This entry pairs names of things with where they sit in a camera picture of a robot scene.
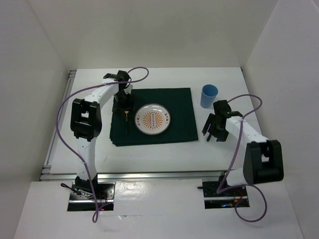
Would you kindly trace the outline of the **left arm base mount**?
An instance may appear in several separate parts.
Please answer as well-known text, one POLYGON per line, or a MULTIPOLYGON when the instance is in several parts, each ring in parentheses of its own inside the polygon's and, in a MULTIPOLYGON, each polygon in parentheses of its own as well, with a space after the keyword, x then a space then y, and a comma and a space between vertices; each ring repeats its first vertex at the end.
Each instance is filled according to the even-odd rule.
MULTIPOLYGON (((95 211, 95 200, 92 192, 87 192, 76 187, 75 183, 72 183, 71 186, 61 183, 60 186, 70 190, 68 212, 95 211)), ((115 182, 108 182, 99 184, 95 189, 97 206, 100 211, 114 210, 115 188, 115 182)))

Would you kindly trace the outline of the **aluminium table frame rail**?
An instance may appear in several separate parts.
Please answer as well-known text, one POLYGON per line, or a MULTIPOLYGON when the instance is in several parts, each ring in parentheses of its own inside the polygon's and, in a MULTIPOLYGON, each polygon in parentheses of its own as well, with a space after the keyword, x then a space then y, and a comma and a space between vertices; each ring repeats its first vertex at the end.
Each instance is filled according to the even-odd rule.
MULTIPOLYGON (((65 96, 97 85, 106 73, 117 73, 118 69, 78 69, 69 73, 65 96)), ((201 89, 206 84, 215 85, 219 94, 216 100, 231 99, 247 94, 248 89, 239 67, 212 68, 150 68, 147 79, 134 84, 134 89, 147 88, 191 88, 197 125, 198 141, 116 147, 109 139, 112 100, 102 109, 103 128, 97 139, 96 167, 102 179, 147 179, 182 177, 218 177, 228 168, 236 147, 236 138, 228 136, 226 142, 209 142, 202 135, 202 128, 212 109, 200 106, 201 89)), ((76 148, 75 137, 70 130, 72 100, 64 107, 59 122, 65 141, 76 148)), ((77 168, 77 157, 69 151, 57 136, 49 148, 41 181, 73 180, 77 168)))

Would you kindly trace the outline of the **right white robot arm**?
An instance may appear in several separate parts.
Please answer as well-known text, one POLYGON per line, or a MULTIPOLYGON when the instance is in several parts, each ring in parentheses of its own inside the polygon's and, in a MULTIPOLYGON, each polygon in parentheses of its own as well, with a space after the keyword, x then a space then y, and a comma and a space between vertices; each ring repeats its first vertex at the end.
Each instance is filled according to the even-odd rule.
POLYGON ((284 166, 282 146, 278 140, 270 140, 258 133, 238 111, 232 111, 226 100, 213 103, 214 113, 209 114, 202 133, 207 141, 213 137, 225 142, 229 135, 237 139, 233 158, 239 147, 245 149, 243 166, 233 169, 234 159, 218 182, 217 192, 229 195, 235 187, 282 181, 284 166))

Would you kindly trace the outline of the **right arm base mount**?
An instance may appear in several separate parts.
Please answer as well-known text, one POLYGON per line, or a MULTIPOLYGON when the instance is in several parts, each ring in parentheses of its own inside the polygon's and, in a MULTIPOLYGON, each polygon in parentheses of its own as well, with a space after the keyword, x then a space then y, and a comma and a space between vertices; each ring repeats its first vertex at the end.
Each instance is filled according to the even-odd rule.
POLYGON ((239 203, 239 208, 250 207, 247 190, 245 187, 227 190, 217 194, 219 181, 202 181, 197 189, 203 193, 205 209, 227 209, 235 208, 239 203))

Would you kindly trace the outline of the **gold fork black handle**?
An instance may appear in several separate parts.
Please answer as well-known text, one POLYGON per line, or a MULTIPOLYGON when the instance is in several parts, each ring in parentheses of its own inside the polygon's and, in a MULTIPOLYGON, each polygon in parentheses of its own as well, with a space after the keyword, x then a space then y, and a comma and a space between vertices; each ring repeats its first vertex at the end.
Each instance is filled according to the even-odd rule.
POLYGON ((129 110, 125 111, 125 134, 126 135, 128 135, 129 133, 129 114, 130 114, 129 110))

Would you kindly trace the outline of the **dark green cloth napkin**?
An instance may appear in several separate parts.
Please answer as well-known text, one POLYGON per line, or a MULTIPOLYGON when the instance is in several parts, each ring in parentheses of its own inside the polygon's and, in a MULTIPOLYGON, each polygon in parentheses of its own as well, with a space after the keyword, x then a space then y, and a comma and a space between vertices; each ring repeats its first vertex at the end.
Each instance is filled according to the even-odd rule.
POLYGON ((129 114, 129 133, 125 134, 125 113, 113 113, 110 140, 115 146, 178 143, 198 140, 190 88, 133 89, 134 111, 129 114), (171 122, 158 135, 140 132, 134 123, 137 110, 147 104, 159 104, 170 113, 171 122))

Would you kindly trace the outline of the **blue plastic cup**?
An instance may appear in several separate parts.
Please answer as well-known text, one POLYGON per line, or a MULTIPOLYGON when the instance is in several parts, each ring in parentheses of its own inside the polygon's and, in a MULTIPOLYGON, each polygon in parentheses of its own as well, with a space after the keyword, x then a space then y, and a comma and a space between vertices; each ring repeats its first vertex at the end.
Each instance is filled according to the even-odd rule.
POLYGON ((218 88, 215 85, 207 84, 202 87, 200 105, 204 109, 211 107, 218 95, 218 88))

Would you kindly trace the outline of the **orange sunburst patterned plate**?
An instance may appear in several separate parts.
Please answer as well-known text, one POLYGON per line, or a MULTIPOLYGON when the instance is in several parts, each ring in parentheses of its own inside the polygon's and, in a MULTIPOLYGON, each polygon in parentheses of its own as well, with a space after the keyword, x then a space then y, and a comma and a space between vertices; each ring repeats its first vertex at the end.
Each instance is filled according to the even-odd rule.
POLYGON ((137 129, 146 135, 158 135, 166 131, 170 125, 169 111, 159 104, 147 104, 139 108, 134 123, 137 129))

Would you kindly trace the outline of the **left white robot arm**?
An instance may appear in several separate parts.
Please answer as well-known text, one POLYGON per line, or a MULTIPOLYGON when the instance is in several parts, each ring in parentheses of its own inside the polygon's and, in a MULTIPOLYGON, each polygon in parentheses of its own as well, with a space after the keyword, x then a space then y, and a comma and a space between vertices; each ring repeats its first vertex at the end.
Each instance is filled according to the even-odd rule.
POLYGON ((99 193, 99 186, 89 180, 97 177, 95 145, 102 130, 101 109, 111 98, 114 99, 114 113, 128 114, 134 108, 133 86, 128 83, 130 79, 126 71, 108 73, 104 76, 103 86, 85 98, 72 102, 70 127, 76 137, 78 154, 82 157, 78 164, 76 184, 83 184, 81 193, 88 199, 95 198, 99 193))

